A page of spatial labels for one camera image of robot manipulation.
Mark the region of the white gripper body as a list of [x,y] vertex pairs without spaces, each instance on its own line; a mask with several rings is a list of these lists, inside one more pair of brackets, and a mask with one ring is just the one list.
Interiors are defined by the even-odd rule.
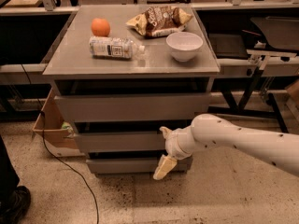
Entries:
[[184,160],[195,152],[195,140],[190,126],[171,130],[165,139],[165,150],[176,160]]

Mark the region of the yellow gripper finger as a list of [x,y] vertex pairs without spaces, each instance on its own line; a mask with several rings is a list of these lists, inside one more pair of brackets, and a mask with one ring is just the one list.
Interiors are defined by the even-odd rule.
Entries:
[[158,166],[154,172],[153,178],[155,180],[162,180],[176,167],[177,163],[178,161],[171,156],[163,155],[158,162]]
[[167,127],[165,127],[165,126],[162,126],[160,128],[160,132],[162,133],[164,139],[166,139],[169,136],[169,134],[171,133],[171,130],[168,129]]

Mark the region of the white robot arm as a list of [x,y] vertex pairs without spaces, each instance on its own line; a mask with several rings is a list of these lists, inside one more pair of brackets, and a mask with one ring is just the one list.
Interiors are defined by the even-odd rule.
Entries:
[[231,147],[271,164],[292,175],[299,175],[299,136],[236,126],[211,114],[195,117],[185,128],[160,128],[165,139],[163,155],[154,172],[155,180],[163,179],[194,152],[214,147]]

